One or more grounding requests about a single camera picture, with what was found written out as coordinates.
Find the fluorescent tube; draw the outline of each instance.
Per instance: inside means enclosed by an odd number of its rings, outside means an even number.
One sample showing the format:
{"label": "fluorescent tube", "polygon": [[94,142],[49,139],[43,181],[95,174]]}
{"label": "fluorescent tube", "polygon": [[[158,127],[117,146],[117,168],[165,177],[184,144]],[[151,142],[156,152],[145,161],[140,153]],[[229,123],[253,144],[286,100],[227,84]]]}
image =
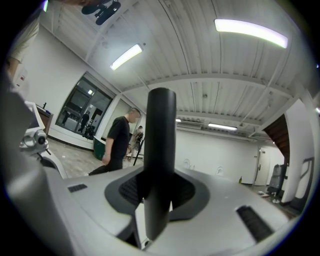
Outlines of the fluorescent tube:
{"label": "fluorescent tube", "polygon": [[215,124],[215,123],[209,123],[209,126],[210,127],[214,127],[214,128],[221,128],[221,129],[225,129],[225,130],[230,130],[230,131],[237,130],[237,127],[221,125],[221,124]]}
{"label": "fluorescent tube", "polygon": [[42,9],[43,9],[45,12],[47,12],[47,9],[48,9],[48,0],[45,0],[45,1],[44,1]]}
{"label": "fluorescent tube", "polygon": [[273,42],[283,48],[287,48],[288,45],[288,38],[286,38],[284,35],[254,23],[219,18],[215,19],[214,23],[216,30],[219,32],[233,32],[251,35]]}
{"label": "fluorescent tube", "polygon": [[119,68],[123,63],[130,60],[132,57],[136,56],[137,54],[141,53],[142,49],[138,44],[132,46],[129,50],[127,50],[124,54],[122,54],[119,58],[117,58],[110,66],[112,70],[116,70]]}

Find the black handle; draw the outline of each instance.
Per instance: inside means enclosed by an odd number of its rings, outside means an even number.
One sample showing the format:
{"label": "black handle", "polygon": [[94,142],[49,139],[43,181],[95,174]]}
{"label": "black handle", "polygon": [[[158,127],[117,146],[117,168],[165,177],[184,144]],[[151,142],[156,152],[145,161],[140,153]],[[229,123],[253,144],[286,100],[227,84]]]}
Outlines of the black handle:
{"label": "black handle", "polygon": [[169,221],[171,183],[175,173],[177,100],[174,91],[149,92],[144,153],[146,235],[155,240]]}

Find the white ceiling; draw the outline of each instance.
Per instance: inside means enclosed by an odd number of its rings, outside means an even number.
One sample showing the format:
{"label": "white ceiling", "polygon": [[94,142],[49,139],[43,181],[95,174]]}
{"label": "white ceiling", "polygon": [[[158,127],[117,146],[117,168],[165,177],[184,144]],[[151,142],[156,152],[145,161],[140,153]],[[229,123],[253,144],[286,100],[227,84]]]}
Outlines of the white ceiling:
{"label": "white ceiling", "polygon": [[[165,87],[176,92],[178,118],[200,122],[204,130],[214,122],[261,136],[292,105],[297,87],[311,81],[315,64],[296,27],[271,0],[119,2],[119,11],[101,26],[79,6],[50,2],[41,24],[142,110],[148,92]],[[216,18],[275,30],[288,37],[288,47],[217,32]],[[111,70],[135,44],[142,53]]]}

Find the ceiling beam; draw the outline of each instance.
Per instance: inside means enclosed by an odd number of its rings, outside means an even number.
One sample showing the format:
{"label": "ceiling beam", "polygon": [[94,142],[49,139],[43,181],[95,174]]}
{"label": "ceiling beam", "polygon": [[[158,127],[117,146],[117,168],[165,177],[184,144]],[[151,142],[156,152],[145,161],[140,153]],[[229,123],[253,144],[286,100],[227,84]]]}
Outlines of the ceiling beam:
{"label": "ceiling beam", "polygon": [[89,50],[86,53],[86,56],[85,56],[86,62],[89,60],[93,50],[97,47],[98,43],[103,38],[104,34],[108,31],[108,29],[110,29],[110,27],[116,22],[117,19],[119,19],[122,16],[122,14],[125,13],[126,10],[128,10],[131,6],[133,6],[138,1],[139,0],[122,1],[120,9],[100,26],[99,31],[96,33],[95,38],[92,41],[92,44],[90,45]]}
{"label": "ceiling beam", "polygon": [[265,128],[271,125],[274,121],[276,121],[279,117],[281,117],[300,97],[298,93],[295,97],[289,99],[273,116],[271,116],[268,120],[266,120],[256,131],[249,135],[251,138],[256,133],[262,132]]}
{"label": "ceiling beam", "polygon": [[179,130],[179,131],[185,131],[185,132],[189,132],[189,133],[202,134],[202,135],[210,135],[210,136],[229,139],[229,140],[241,140],[241,141],[247,141],[247,142],[257,142],[257,139],[254,139],[254,138],[243,137],[243,136],[240,136],[240,135],[229,134],[229,133],[225,133],[225,132],[196,130],[196,129],[190,129],[190,128],[179,127],[179,126],[177,126],[176,129]]}
{"label": "ceiling beam", "polygon": [[52,8],[52,16],[51,16],[51,33],[53,36],[56,35],[56,32],[61,24],[62,12],[64,8],[64,4],[60,2],[53,2],[52,5],[49,5]]}
{"label": "ceiling beam", "polygon": [[[187,111],[177,111],[177,117],[189,117],[189,118],[203,118],[208,120],[219,120],[219,121],[232,121],[240,123],[243,119],[242,117],[223,115],[223,114],[211,114],[211,113],[200,113],[200,112],[187,112]],[[262,125],[261,121],[246,119],[243,124],[251,125],[251,126],[260,126]]]}
{"label": "ceiling beam", "polygon": [[[171,76],[166,78],[157,79],[154,81],[146,82],[149,87],[158,87],[165,83],[172,83],[172,82],[188,82],[195,83],[195,82],[223,82],[229,84],[244,85],[244,86],[252,86],[261,89],[265,89],[268,85],[268,81],[260,80],[257,78],[239,75],[239,74],[224,74],[224,73],[203,73],[203,74],[184,74],[184,75],[177,75]],[[143,84],[138,84],[136,86],[130,87],[123,91],[123,93],[128,93],[138,88],[144,87]],[[294,94],[290,90],[283,88],[275,83],[271,83],[269,86],[271,92],[276,94],[282,95],[286,98],[293,98]]]}
{"label": "ceiling beam", "polygon": [[159,0],[159,3],[162,6],[162,8],[165,11],[165,13],[167,14],[168,19],[170,20],[170,22],[172,24],[172,27],[173,27],[174,32],[176,34],[176,37],[178,38],[179,44],[181,46],[181,50],[182,50],[182,53],[183,53],[183,56],[184,56],[184,60],[185,60],[186,69],[188,71],[188,74],[190,74],[191,68],[190,68],[190,62],[189,62],[189,58],[188,58],[187,49],[185,47],[183,37],[182,37],[182,35],[181,35],[180,31],[179,31],[179,28],[178,28],[178,26],[177,26],[177,24],[175,22],[175,19],[174,19],[174,17],[178,17],[178,16],[175,13],[175,10],[171,7],[170,1]]}

